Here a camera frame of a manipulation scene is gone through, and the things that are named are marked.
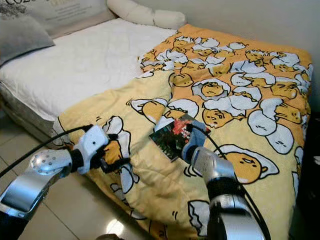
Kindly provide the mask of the dark red cover book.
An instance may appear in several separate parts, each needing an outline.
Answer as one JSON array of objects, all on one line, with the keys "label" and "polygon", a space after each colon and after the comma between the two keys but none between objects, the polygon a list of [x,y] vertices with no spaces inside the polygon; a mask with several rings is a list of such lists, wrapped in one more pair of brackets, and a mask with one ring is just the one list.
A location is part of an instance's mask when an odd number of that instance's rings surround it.
[{"label": "dark red cover book", "polygon": [[184,151],[191,138],[188,125],[194,121],[195,119],[188,114],[183,114],[179,118],[163,116],[149,137],[172,162],[181,159],[189,163],[191,159]]}]

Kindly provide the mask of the yellow duck print blanket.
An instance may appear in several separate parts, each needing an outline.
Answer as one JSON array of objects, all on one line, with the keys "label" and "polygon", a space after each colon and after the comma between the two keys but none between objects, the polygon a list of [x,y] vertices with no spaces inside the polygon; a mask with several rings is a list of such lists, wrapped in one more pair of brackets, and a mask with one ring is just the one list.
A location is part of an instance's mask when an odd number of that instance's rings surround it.
[{"label": "yellow duck print blanket", "polygon": [[205,147],[231,161],[270,236],[285,239],[311,112],[310,54],[187,24],[142,55],[140,67],[127,85],[58,116],[65,130],[93,124],[115,135],[118,158],[130,158],[121,174],[94,169],[89,178],[155,239],[205,238],[194,220],[209,217],[204,179],[149,137],[162,117],[190,115],[213,139]]}]

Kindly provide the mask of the grey pillow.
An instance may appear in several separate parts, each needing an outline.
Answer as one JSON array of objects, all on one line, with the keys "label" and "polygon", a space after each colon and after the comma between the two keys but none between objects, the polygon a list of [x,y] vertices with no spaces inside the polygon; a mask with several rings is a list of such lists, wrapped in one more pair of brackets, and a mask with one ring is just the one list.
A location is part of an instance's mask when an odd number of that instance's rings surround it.
[{"label": "grey pillow", "polygon": [[54,46],[45,28],[32,16],[0,21],[0,65],[35,50]]}]

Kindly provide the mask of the white quilted mattress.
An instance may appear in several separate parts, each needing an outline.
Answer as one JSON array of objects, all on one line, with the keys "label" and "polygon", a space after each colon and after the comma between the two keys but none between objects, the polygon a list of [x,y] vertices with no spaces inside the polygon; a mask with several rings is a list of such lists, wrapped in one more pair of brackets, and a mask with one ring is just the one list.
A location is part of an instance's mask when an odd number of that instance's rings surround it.
[{"label": "white quilted mattress", "polygon": [[176,33],[116,18],[54,39],[0,69],[0,98],[52,121],[64,110],[142,74],[139,59]]}]

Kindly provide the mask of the black cabinet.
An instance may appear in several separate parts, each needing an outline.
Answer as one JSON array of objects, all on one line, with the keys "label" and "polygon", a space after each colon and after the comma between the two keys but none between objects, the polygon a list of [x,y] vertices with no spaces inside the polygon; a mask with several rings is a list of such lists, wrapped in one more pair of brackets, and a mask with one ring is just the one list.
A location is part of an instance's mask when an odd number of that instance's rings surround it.
[{"label": "black cabinet", "polygon": [[320,240],[320,111],[311,114],[302,150],[296,199],[304,233],[301,240]]}]

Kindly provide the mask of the beige long bolster pillow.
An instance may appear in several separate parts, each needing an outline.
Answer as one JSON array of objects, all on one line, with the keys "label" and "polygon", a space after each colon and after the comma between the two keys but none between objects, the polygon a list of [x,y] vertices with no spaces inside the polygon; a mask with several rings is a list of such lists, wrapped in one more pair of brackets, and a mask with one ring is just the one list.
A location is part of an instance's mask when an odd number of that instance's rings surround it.
[{"label": "beige long bolster pillow", "polygon": [[177,30],[187,24],[184,13],[153,9],[133,0],[106,0],[106,5],[119,18],[137,25]]}]

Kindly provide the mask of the grey patterned headboard cushion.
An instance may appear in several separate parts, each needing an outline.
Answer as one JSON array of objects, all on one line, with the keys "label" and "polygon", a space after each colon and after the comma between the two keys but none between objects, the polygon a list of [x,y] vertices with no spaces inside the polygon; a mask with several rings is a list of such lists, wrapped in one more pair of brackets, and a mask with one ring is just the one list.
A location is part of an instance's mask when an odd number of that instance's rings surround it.
[{"label": "grey patterned headboard cushion", "polygon": [[3,18],[33,18],[56,39],[116,19],[107,0],[0,0]]}]

